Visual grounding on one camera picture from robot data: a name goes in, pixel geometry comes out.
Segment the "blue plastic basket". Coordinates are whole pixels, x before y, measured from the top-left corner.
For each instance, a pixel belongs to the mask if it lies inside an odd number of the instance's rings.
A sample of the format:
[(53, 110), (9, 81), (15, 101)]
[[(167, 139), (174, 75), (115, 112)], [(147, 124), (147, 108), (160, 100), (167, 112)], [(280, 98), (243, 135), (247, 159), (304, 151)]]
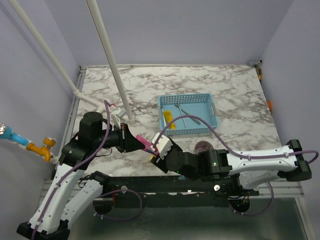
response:
[[(189, 113), (189, 115), (181, 113), (175, 106), (176, 103), (178, 103), (184, 111)], [(179, 116), (185, 116), (185, 118), (178, 119), (174, 122), (176, 129), (168, 128), (164, 132), (166, 136), (210, 133), (211, 130), (199, 119), (204, 120), (213, 129), (216, 129), (220, 124), (214, 97), (211, 93), (162, 95), (158, 97), (157, 105), (159, 113), (159, 127), (161, 130), (163, 130), (167, 125), (163, 111), (171, 111), (173, 119)], [(196, 116), (199, 118), (197, 120), (200, 121), (200, 125), (192, 121), (190, 116)]]

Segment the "yellow toothpaste tube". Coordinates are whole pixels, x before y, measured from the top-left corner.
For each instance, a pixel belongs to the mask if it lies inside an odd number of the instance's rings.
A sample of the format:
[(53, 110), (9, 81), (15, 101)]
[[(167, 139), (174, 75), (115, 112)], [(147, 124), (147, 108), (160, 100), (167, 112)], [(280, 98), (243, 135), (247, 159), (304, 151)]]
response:
[[(163, 116), (166, 124), (169, 124), (173, 120), (173, 115), (170, 110), (163, 111)], [(176, 129), (175, 123), (170, 124), (169, 129), (175, 130)]]

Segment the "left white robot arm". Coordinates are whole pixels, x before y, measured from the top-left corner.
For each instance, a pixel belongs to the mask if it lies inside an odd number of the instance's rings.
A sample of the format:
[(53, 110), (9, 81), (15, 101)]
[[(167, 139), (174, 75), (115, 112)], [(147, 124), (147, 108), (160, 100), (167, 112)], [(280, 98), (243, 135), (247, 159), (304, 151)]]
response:
[(116, 148), (121, 153), (143, 150), (145, 145), (134, 137), (126, 123), (111, 126), (98, 112), (87, 112), (79, 130), (61, 150), (54, 179), (40, 207), (16, 232), (29, 240), (66, 240), (74, 220), (94, 200), (107, 197), (111, 185), (102, 173), (73, 199), (71, 193), (100, 149)]

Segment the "purple mug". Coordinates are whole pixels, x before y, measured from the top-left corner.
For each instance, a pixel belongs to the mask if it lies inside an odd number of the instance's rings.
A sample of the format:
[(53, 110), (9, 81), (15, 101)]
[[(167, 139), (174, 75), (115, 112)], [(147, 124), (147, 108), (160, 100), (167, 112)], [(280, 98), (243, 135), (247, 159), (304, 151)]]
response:
[(214, 147), (212, 146), (212, 144), (209, 143), (208, 141), (204, 141), (204, 140), (197, 142), (194, 146), (194, 152), (196, 154), (200, 154), (202, 152), (210, 151), (213, 149), (214, 149)]

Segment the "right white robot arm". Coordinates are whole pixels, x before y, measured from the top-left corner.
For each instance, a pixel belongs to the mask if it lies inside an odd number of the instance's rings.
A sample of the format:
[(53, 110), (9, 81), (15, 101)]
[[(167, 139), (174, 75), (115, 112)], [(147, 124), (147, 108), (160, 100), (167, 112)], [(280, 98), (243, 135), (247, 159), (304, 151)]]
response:
[(161, 138), (159, 145), (158, 155), (150, 162), (162, 172), (214, 183), (236, 177), (230, 183), (230, 191), (236, 196), (277, 179), (301, 182), (312, 177), (310, 165), (303, 157), (305, 151), (297, 139), (270, 150), (212, 149), (199, 154), (184, 152), (168, 137)]

